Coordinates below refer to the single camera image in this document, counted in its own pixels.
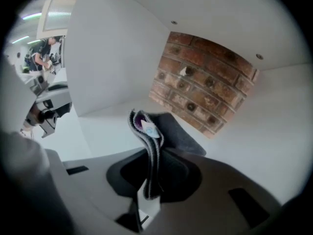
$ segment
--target fluorescent light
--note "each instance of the fluorescent light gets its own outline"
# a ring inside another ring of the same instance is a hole
[[[12,43],[15,44],[16,42],[18,42],[18,41],[20,41],[20,40],[23,40],[23,39],[25,39],[25,38],[29,38],[29,36],[22,37],[22,38],[20,38],[20,39],[18,39],[18,40],[15,40],[15,41],[12,42]]]
[[[35,40],[35,41],[31,41],[31,42],[29,42],[27,44],[29,45],[29,44],[33,44],[33,43],[36,43],[36,42],[39,42],[39,41],[40,41],[40,39],[39,40]]]
[[[65,12],[65,11],[50,11],[48,12],[49,17],[64,17],[64,16],[70,16],[71,12]]]
[[[32,14],[32,15],[29,15],[29,16],[26,16],[26,17],[23,17],[24,20],[27,20],[27,19],[31,19],[31,18],[35,18],[35,17],[40,17],[41,16],[41,12],[40,13],[36,13],[36,14]]]

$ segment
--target white wall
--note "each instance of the white wall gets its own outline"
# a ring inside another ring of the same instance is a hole
[[[66,69],[61,69],[54,78],[54,82],[66,80]],[[41,127],[33,128],[34,140],[43,148],[55,150],[62,161],[91,157],[74,106],[69,113],[58,118],[55,133],[44,139],[43,133]]]
[[[28,53],[28,46],[21,45],[20,43],[9,44],[7,48],[4,50],[5,55],[9,55],[8,60],[11,65],[15,66],[15,70],[17,73],[21,73],[21,65],[24,64],[24,57]],[[18,52],[21,53],[20,58],[17,58]]]
[[[168,35],[134,0],[77,0],[65,46],[77,114],[147,95]]]
[[[313,83],[309,65],[262,71],[254,92],[212,140],[178,119],[206,150],[269,190],[281,203],[303,187],[313,162]],[[162,112],[144,98],[79,118],[93,156],[141,147],[127,124],[132,109]]]

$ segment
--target brick wall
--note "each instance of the brick wall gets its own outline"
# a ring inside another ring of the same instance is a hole
[[[231,120],[258,74],[221,45],[171,32],[149,97],[212,138]]]

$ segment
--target white panel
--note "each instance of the white panel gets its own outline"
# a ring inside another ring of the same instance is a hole
[[[166,111],[151,99],[131,101],[79,117],[84,137],[93,157],[106,156],[138,147],[142,142],[132,133],[127,118],[131,109]]]
[[[49,6],[44,30],[65,29],[76,0],[52,0]]]
[[[221,44],[266,70],[311,61],[301,31],[279,0],[135,0],[171,31]],[[259,60],[256,54],[263,55]]]
[[[60,69],[54,78],[54,82],[66,80],[66,69]],[[44,139],[42,138],[43,133],[44,131],[40,126],[35,127],[33,129],[34,140],[45,149],[55,150],[62,161],[91,157],[74,106],[69,113],[58,118],[55,133]]]
[[[148,95],[168,35],[133,0],[77,0],[65,46],[77,114]]]

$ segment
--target label tag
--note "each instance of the label tag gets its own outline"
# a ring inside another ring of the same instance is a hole
[[[160,138],[160,135],[157,132],[156,125],[154,123],[148,123],[145,120],[141,120],[141,125],[143,131],[150,136],[151,138],[158,139]]]

